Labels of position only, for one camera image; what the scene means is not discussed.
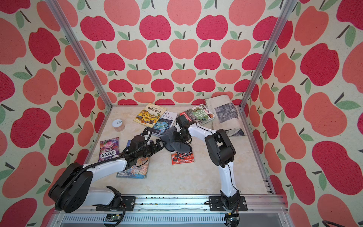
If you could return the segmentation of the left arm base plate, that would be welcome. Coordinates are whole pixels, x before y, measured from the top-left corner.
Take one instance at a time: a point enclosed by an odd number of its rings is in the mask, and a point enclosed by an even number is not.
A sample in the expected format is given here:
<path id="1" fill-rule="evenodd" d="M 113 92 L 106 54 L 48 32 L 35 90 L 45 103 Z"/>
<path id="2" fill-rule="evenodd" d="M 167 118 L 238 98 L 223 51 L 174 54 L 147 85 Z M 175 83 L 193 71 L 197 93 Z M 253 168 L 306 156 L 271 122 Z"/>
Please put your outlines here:
<path id="1" fill-rule="evenodd" d="M 116 195 L 108 205 L 97 205 L 96 211 L 133 211 L 135 196 Z"/>

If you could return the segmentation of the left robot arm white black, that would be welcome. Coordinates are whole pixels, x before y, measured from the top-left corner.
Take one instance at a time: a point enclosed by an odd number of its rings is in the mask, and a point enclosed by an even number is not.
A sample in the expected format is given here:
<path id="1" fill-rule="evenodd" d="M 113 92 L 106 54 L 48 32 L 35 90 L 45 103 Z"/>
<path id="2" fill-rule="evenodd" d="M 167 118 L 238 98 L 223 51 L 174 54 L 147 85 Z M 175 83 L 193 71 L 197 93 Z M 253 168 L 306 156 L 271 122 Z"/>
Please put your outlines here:
<path id="1" fill-rule="evenodd" d="M 120 155 L 89 165 L 70 164 L 48 192 L 57 211 L 71 213 L 81 206 L 96 206 L 113 211 L 124 207 L 122 195 L 111 186 L 92 187 L 92 183 L 136 165 L 164 148 L 164 143 L 143 135 L 135 136 Z"/>

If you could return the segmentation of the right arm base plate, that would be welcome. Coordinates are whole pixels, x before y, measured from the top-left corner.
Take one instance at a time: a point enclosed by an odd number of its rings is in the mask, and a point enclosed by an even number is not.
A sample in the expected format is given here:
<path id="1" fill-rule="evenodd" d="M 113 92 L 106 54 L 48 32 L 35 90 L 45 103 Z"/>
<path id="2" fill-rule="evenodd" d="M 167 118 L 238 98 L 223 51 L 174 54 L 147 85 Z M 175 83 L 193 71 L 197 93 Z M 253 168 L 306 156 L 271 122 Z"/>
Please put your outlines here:
<path id="1" fill-rule="evenodd" d="M 245 197 L 222 197 L 222 196 L 210 196 L 205 205 L 209 206 L 211 211 L 247 211 L 247 202 Z"/>

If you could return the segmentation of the red manga book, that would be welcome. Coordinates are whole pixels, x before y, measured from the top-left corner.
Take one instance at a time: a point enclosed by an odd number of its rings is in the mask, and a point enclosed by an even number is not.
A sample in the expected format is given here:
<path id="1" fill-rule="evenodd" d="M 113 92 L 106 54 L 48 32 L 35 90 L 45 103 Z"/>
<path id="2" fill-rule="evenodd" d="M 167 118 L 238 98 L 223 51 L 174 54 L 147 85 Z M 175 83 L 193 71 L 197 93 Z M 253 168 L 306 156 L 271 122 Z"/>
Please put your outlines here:
<path id="1" fill-rule="evenodd" d="M 174 151 L 171 153 L 172 165 L 188 164 L 195 161 L 193 151 L 187 153 L 179 153 Z"/>

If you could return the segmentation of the blue sunflower magazine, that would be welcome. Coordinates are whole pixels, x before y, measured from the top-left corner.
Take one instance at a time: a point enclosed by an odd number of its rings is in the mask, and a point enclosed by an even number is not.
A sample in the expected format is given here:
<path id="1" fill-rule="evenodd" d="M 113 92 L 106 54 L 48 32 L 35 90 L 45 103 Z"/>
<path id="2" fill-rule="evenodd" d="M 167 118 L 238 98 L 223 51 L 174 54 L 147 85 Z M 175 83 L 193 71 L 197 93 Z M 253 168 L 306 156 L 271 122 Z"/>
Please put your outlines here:
<path id="1" fill-rule="evenodd" d="M 117 178 L 146 179 L 149 158 L 144 155 L 144 150 L 127 160 L 126 169 L 116 174 Z"/>

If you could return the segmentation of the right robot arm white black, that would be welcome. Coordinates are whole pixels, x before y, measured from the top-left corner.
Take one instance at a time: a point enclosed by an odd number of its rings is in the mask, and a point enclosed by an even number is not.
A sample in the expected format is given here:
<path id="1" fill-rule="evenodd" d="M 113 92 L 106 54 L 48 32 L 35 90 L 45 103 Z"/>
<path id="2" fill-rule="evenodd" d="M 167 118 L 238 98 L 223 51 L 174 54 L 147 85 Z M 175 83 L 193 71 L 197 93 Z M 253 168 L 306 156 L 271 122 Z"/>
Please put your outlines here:
<path id="1" fill-rule="evenodd" d="M 223 130 L 212 130 L 198 123 L 184 126 L 180 130 L 172 132 L 175 151 L 181 150 L 181 145 L 187 141 L 198 138 L 205 142 L 209 157 L 213 164 L 218 166 L 221 179 L 221 202 L 227 211 L 236 211 L 241 199 L 241 192 L 235 185 L 233 162 L 236 151 L 227 133 Z"/>

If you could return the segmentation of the grey microfibre cloth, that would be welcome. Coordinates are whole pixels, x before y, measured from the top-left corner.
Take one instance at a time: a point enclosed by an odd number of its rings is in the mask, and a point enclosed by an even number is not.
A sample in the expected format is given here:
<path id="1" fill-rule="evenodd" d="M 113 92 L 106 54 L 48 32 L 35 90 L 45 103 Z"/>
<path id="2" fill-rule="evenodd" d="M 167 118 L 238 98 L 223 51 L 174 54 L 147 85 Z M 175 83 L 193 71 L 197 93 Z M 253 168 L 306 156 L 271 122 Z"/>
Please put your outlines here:
<path id="1" fill-rule="evenodd" d="M 179 133 L 175 126 L 170 127 L 165 133 L 160 137 L 160 140 L 163 142 L 164 147 L 170 152 L 178 152 L 178 153 L 189 153 L 192 151 L 192 147 L 185 143 L 184 141 L 177 140 Z"/>

